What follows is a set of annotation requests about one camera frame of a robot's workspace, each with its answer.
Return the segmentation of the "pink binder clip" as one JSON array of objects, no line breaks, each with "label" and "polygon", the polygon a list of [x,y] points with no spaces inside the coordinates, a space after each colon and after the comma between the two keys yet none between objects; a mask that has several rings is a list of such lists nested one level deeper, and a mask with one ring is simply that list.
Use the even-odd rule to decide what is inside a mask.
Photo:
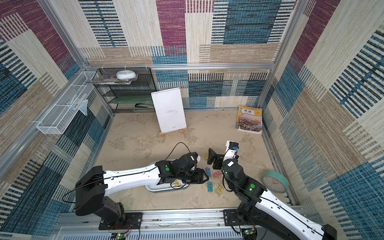
[{"label": "pink binder clip", "polygon": [[221,177],[222,175],[223,175],[223,173],[222,173],[221,171],[216,171],[216,172],[213,173],[213,176],[214,176],[215,178],[219,178],[219,177]]}]

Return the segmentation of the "blue binder clip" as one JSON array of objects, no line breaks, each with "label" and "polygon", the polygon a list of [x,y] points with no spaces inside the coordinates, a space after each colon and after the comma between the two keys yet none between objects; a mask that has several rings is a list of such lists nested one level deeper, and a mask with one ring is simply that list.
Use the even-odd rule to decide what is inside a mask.
[{"label": "blue binder clip", "polygon": [[211,169],[209,167],[205,168],[207,176],[210,178],[211,177]]}]

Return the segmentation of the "white plastic storage box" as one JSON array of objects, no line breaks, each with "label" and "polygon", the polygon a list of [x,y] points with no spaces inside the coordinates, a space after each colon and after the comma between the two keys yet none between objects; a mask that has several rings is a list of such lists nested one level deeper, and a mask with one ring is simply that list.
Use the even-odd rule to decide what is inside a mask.
[{"label": "white plastic storage box", "polygon": [[149,184],[146,184],[145,187],[148,191],[156,193],[156,192],[165,192],[165,191],[172,191],[177,189],[186,188],[189,184],[184,184],[180,180],[178,180],[182,186],[180,188],[174,189],[171,187],[171,184],[160,184],[158,185],[160,178],[159,178],[159,169],[155,166],[155,163],[152,163],[146,167],[146,170],[149,171],[150,178],[156,178],[156,180],[151,181]]}]

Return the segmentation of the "green binder clip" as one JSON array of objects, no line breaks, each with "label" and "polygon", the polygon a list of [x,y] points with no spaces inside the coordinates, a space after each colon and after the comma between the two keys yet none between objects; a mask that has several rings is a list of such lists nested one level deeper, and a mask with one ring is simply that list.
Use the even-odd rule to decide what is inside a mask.
[{"label": "green binder clip", "polygon": [[207,182],[207,190],[210,193],[213,192],[213,183],[210,181]]}]

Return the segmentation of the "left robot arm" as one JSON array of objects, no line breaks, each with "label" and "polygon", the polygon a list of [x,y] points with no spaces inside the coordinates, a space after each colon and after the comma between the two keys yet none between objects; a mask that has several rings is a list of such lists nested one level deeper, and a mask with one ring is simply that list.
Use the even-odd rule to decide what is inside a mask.
[{"label": "left robot arm", "polygon": [[187,153],[175,160],[161,160],[143,168],[124,171],[105,171],[93,167],[75,187],[77,216],[94,214],[107,227],[117,229],[127,223],[124,205],[113,201],[111,194],[141,186],[171,186],[178,180],[183,185],[204,184],[209,176],[197,167],[200,156]]}]

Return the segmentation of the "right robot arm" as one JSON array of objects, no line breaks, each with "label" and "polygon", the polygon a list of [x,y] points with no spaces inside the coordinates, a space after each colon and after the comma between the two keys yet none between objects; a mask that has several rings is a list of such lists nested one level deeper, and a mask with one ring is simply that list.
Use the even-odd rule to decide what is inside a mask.
[{"label": "right robot arm", "polygon": [[240,223],[261,226],[283,240],[335,240],[337,230],[319,225],[280,201],[257,180],[247,176],[239,164],[237,149],[224,154],[208,150],[207,163],[221,170],[224,188],[241,201],[236,209]]}]

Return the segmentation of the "green tape roll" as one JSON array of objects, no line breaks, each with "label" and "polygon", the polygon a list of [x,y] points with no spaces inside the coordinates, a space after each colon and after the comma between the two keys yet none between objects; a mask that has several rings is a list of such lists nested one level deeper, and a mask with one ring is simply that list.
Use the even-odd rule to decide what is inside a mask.
[{"label": "green tape roll", "polygon": [[272,192],[283,194],[289,189],[289,181],[282,174],[267,171],[262,177],[263,184]]}]

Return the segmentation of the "yellow textbook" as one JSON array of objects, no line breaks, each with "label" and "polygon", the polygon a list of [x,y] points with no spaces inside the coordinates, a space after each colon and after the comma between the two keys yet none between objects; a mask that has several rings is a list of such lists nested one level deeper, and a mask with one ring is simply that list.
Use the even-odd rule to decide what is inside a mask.
[{"label": "yellow textbook", "polygon": [[239,106],[235,129],[241,132],[261,135],[263,132],[263,110]]}]

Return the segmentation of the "white board on easel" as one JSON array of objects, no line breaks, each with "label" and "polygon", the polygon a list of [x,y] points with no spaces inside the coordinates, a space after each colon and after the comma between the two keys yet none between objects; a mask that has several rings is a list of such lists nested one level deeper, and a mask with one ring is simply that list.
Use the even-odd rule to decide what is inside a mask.
[{"label": "white board on easel", "polygon": [[187,127],[180,88],[151,93],[161,132]]}]

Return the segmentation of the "black stapler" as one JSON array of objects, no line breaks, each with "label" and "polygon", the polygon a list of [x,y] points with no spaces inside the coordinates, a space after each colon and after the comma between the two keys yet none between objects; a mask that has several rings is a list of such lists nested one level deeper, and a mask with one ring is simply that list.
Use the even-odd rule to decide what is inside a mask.
[{"label": "black stapler", "polygon": [[153,109],[154,105],[149,104],[135,104],[136,109]]}]

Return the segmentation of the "white round device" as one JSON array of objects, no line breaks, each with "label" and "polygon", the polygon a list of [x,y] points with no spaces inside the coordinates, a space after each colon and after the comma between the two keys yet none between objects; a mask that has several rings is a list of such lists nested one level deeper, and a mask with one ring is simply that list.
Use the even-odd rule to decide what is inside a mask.
[{"label": "white round device", "polygon": [[116,77],[121,81],[126,81],[135,79],[137,74],[132,70],[122,70],[116,73]]}]

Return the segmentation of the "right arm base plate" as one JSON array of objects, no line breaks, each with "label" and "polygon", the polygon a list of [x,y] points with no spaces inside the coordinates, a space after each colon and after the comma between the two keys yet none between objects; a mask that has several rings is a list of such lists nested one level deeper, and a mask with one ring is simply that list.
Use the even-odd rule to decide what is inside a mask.
[{"label": "right arm base plate", "polygon": [[243,215],[239,216],[237,209],[224,209],[223,217],[227,227],[252,225]]}]

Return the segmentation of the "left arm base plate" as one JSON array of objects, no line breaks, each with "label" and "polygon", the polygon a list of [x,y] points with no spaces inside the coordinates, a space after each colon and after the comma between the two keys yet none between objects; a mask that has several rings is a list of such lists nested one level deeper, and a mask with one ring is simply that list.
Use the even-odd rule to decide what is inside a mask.
[{"label": "left arm base plate", "polygon": [[125,213],[125,218],[123,220],[118,220],[114,224],[107,225],[105,220],[101,220],[99,224],[100,231],[107,230],[138,230],[141,228],[143,213],[142,212],[132,212]]}]

